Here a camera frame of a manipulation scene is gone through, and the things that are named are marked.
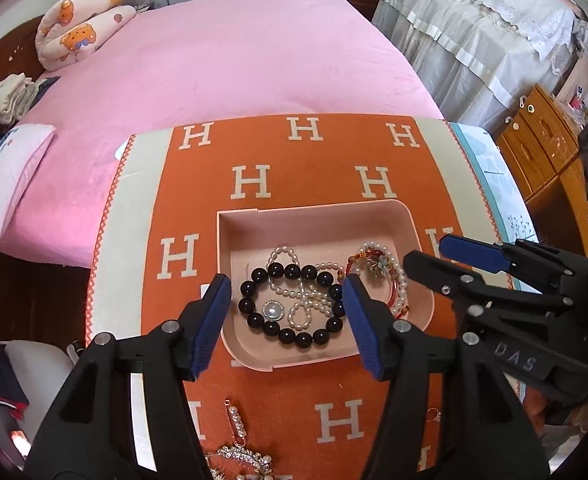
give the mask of white pillow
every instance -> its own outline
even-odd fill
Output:
[[[55,129],[50,124],[20,124],[0,141],[0,239]]]

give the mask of jewelry tray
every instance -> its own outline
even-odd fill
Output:
[[[411,250],[421,250],[410,210],[398,200],[375,200],[283,209],[243,209],[219,211],[217,218],[218,272],[232,281],[232,303],[221,330],[223,343],[232,357],[245,367],[270,372],[274,368],[316,363],[356,355],[359,351],[352,335],[349,320],[330,336],[327,345],[313,344],[305,350],[296,345],[283,345],[276,338],[268,338],[260,330],[250,329],[246,316],[237,308],[241,299],[239,286],[250,279],[256,267],[266,267],[274,247],[286,245],[296,251],[301,266],[322,262],[337,262],[343,267],[347,258],[359,252],[364,242],[374,240],[388,247],[402,262]],[[291,263],[287,254],[278,261]],[[375,280],[372,272],[360,274],[370,296],[386,302],[390,294],[389,279]],[[277,285],[292,288],[295,282],[285,278]],[[267,284],[260,285],[256,310],[260,312],[267,300],[278,300],[285,311],[296,301],[277,296]],[[408,280],[408,320],[425,330],[434,313],[434,294],[423,285]],[[301,310],[295,319],[303,316]],[[312,311],[312,323],[307,332],[325,326],[327,318]],[[286,317],[279,321],[287,326]]]

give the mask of orange blanket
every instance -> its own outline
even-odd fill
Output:
[[[498,240],[487,200],[444,121],[267,116],[133,136],[96,246],[88,338],[103,330],[117,337],[147,333],[200,297],[200,286],[217,271],[218,211],[383,198],[408,206],[428,253],[447,232]],[[172,253],[185,256],[167,264],[169,279],[159,279],[168,238]],[[508,286],[505,276],[484,277]],[[449,300],[436,297],[426,331],[455,335]],[[439,385],[433,376],[429,407],[440,406]],[[186,388],[205,449],[231,441],[223,403],[232,399],[247,426],[248,446],[274,457],[275,478],[295,480],[357,479],[387,390],[358,356],[257,372],[239,366],[221,341],[210,368]],[[427,422],[420,468],[434,462],[437,433],[438,422]],[[252,473],[235,463],[216,464],[228,478]]]

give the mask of folded clothes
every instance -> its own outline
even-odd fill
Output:
[[[14,124],[21,119],[57,79],[33,82],[25,74],[10,74],[3,79],[0,82],[0,124]]]

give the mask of drawer handle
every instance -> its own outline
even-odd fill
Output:
[[[520,148],[522,149],[523,155],[525,155],[525,158],[531,162],[532,161],[532,152],[530,152],[529,148],[523,143],[520,144]]]
[[[543,119],[539,120],[538,123],[540,124],[540,129],[543,131],[543,135],[545,135],[549,140],[554,139],[554,134],[552,133],[552,128],[549,127]]]

